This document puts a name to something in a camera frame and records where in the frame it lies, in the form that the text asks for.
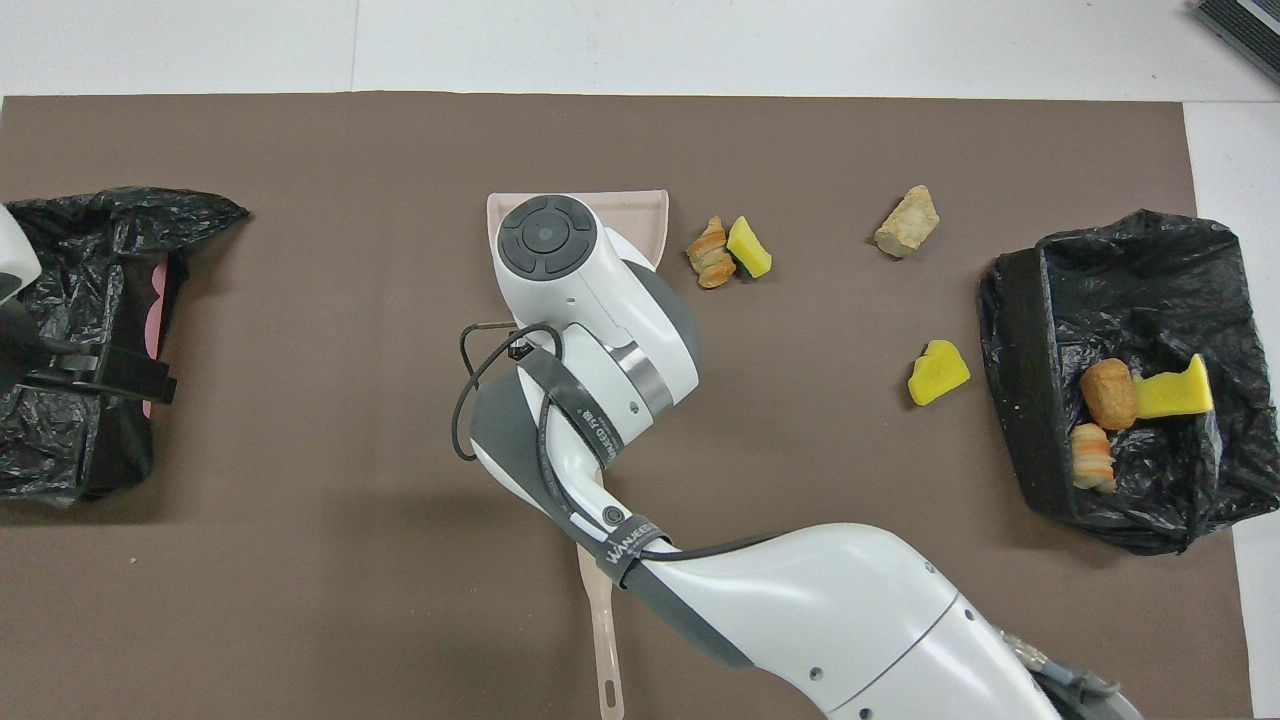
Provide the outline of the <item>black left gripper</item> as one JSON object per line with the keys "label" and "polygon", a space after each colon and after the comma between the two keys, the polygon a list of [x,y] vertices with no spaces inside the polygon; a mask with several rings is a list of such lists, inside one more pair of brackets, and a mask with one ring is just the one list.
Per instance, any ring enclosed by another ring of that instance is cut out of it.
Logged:
{"label": "black left gripper", "polygon": [[106,395],[169,405],[177,379],[168,363],[128,348],[102,348],[40,334],[38,323],[17,299],[1,309],[1,391],[17,386],[63,388],[95,377]]}

